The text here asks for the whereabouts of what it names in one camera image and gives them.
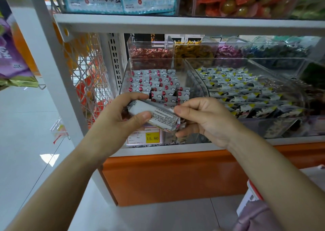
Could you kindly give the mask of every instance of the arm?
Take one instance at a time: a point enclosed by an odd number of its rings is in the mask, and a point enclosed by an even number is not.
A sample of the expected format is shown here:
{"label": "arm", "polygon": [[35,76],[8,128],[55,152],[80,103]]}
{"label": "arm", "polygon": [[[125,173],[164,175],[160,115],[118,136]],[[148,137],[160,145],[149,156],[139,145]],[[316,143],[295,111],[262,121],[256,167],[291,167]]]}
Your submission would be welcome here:
{"label": "arm", "polygon": [[201,133],[229,150],[285,230],[324,230],[325,193],[216,99],[190,99],[174,111],[191,121],[177,137]]}
{"label": "arm", "polygon": [[92,173],[150,118],[148,111],[123,121],[123,108],[148,95],[118,96],[100,114],[80,144],[52,172],[6,231],[68,230]]}

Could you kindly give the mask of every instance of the left hand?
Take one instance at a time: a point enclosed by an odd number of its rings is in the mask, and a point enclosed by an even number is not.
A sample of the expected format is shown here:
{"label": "left hand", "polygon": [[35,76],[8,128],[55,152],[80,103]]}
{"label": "left hand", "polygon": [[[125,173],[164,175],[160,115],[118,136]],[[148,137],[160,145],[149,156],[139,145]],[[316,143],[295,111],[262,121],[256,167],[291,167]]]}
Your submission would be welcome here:
{"label": "left hand", "polygon": [[144,93],[123,93],[108,104],[80,143],[88,150],[89,156],[104,162],[123,146],[132,132],[148,122],[151,118],[148,111],[141,112],[127,121],[122,117],[128,103],[147,98],[148,95]]}

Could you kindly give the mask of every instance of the right hand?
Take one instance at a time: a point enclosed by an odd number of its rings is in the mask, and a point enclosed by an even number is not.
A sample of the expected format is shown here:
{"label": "right hand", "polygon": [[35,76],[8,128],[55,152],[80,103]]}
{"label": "right hand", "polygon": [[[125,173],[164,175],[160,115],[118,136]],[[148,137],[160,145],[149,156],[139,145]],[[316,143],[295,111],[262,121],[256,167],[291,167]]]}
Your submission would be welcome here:
{"label": "right hand", "polygon": [[177,137],[200,133],[227,150],[238,133],[248,130],[215,98],[190,99],[176,106],[174,112],[189,120],[187,127],[176,133]]}

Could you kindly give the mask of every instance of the forearm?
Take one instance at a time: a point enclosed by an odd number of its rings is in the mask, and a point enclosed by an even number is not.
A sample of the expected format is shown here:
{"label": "forearm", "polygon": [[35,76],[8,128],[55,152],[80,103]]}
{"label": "forearm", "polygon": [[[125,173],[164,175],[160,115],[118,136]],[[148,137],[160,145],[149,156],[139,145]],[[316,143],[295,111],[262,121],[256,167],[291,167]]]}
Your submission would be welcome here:
{"label": "forearm", "polygon": [[230,152],[286,230],[323,230],[325,193],[257,134],[239,133]]}
{"label": "forearm", "polygon": [[45,180],[7,230],[67,230],[96,164],[78,146]]}

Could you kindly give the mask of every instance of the wire mesh panel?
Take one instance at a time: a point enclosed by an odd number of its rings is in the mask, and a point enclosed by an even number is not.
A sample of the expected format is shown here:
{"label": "wire mesh panel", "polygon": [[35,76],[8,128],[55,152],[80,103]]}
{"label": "wire mesh panel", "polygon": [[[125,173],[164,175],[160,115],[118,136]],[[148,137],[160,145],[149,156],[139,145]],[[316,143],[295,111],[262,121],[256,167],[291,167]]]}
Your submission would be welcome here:
{"label": "wire mesh panel", "polygon": [[[69,43],[60,42],[88,128],[104,107],[112,101],[107,69],[103,62],[98,35],[82,33]],[[59,118],[51,128],[55,141],[67,136]]]}

